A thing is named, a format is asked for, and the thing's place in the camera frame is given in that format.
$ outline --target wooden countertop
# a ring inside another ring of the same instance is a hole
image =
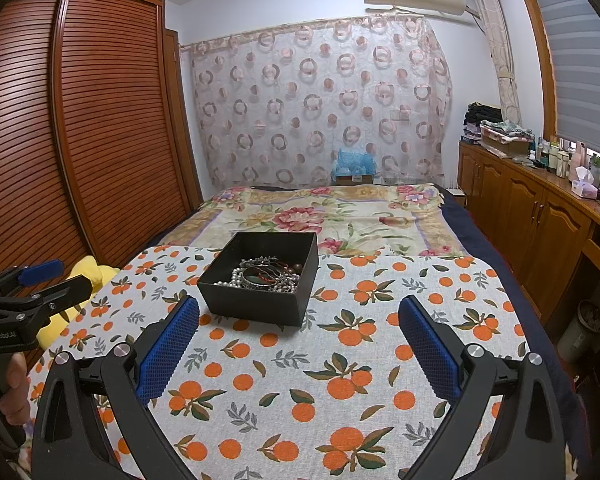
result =
[[[511,168],[512,170],[517,171],[529,178],[543,184],[547,189],[553,191],[559,196],[565,198],[569,202],[571,202],[574,206],[579,208],[584,214],[589,216],[594,222],[600,225],[600,204],[595,200],[590,200],[587,198],[580,198],[575,193],[571,191],[571,183],[566,178],[559,178],[555,176],[553,173],[550,173],[547,170],[542,170],[539,168],[529,169],[521,166],[520,164],[515,164],[512,162],[510,158],[498,158],[493,155],[493,153],[488,152],[482,146],[477,146],[475,144],[467,144],[465,142],[460,142],[460,146],[463,148],[467,148],[474,152],[480,153],[483,156],[490,156],[494,160],[499,160],[504,166]]]

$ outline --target open black box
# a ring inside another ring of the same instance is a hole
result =
[[[244,258],[275,256],[290,265],[302,264],[295,293],[268,292],[225,285]],[[301,326],[318,271],[315,233],[238,232],[200,276],[198,288],[214,314],[278,325]]]

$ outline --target window blind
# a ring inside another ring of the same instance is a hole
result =
[[[538,0],[554,66],[557,134],[600,152],[600,17],[588,0]]]

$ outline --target wardrobe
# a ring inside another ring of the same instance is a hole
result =
[[[0,270],[124,266],[200,204],[163,0],[0,13]]]

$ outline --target window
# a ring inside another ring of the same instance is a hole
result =
[[[554,94],[545,88],[545,79],[553,80],[555,135],[581,140],[600,153],[600,17],[588,0],[525,1],[536,22],[542,86],[549,106]]]

